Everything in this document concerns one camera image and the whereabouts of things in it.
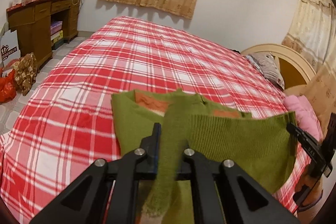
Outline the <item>person's right hand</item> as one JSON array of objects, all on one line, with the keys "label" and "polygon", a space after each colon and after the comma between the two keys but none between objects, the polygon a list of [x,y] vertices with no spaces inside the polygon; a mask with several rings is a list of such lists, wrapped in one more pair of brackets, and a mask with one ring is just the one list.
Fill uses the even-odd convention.
[{"label": "person's right hand", "polygon": [[321,199],[322,193],[322,178],[312,177],[307,165],[294,188],[293,200],[299,207],[310,207]]}]

